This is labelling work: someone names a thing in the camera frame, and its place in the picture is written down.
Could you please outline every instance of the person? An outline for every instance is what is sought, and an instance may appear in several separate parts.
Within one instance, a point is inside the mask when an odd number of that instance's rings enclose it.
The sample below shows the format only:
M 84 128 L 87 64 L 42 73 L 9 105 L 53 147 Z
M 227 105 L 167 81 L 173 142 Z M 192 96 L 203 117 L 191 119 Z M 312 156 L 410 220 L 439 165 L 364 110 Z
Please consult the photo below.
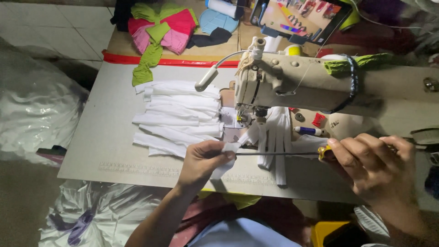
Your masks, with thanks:
M 340 142 L 328 139 L 338 162 L 330 163 L 356 195 L 378 213 L 393 246 L 437 246 L 437 232 L 423 220 L 414 188 L 415 149 L 401 137 L 360 134 Z M 221 153 L 223 142 L 205 141 L 187 148 L 176 186 L 131 234 L 125 247 L 168 247 L 186 209 L 213 170 L 235 158 Z M 249 218 L 218 222 L 188 243 L 189 247 L 300 245 L 268 225 Z

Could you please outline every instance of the white table surface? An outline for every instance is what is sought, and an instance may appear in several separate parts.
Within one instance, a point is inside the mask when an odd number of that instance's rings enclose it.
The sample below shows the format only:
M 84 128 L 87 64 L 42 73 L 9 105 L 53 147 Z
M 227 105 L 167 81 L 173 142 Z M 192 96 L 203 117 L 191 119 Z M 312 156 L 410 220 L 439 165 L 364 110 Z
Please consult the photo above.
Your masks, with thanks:
M 141 132 L 131 123 L 136 113 L 144 112 L 142 94 L 131 85 L 135 65 L 103 62 L 78 127 L 58 173 L 59 178 L 100 182 L 173 187 L 181 159 L 169 156 L 148 157 L 148 149 L 133 145 L 133 134 Z M 157 66 L 155 80 L 200 80 L 208 68 Z M 226 88 L 235 80 L 236 69 L 219 69 L 213 84 Z M 238 157 L 234 167 L 219 182 L 205 188 L 264 196 L 289 197 L 361 203 L 348 185 L 318 160 L 301 157 L 285 161 L 286 188 L 276 185 L 271 171 L 256 165 L 257 156 Z

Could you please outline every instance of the hand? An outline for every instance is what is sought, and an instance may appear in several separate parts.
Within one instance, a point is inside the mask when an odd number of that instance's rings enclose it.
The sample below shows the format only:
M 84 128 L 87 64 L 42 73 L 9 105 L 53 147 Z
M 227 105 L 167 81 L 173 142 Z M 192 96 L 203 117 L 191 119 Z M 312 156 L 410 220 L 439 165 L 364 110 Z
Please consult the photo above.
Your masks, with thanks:
M 415 149 L 398 136 L 375 138 L 360 134 L 341 142 L 329 139 L 352 190 L 372 207 L 416 206 Z M 388 145 L 395 147 L 395 153 Z
M 176 187 L 195 196 L 206 185 L 213 170 L 235 158 L 234 152 L 221 153 L 223 147 L 224 142 L 212 140 L 189 145 Z

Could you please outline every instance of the phone screen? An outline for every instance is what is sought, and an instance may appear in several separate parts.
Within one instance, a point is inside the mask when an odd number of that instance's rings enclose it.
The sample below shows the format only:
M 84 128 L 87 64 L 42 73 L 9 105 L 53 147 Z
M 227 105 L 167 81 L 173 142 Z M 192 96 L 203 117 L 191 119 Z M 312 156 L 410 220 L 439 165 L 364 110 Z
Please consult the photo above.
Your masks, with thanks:
M 327 37 L 319 35 L 341 10 L 340 5 L 322 0 L 270 0 L 260 24 L 320 44 Z

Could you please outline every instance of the metal rod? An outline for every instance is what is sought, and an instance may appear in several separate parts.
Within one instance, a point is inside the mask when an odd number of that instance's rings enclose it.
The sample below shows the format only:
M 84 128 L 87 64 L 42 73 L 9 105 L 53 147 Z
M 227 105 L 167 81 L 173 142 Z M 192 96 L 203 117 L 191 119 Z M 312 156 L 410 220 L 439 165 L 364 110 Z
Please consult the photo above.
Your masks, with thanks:
M 236 153 L 236 155 L 318 155 L 317 152 L 308 153 Z

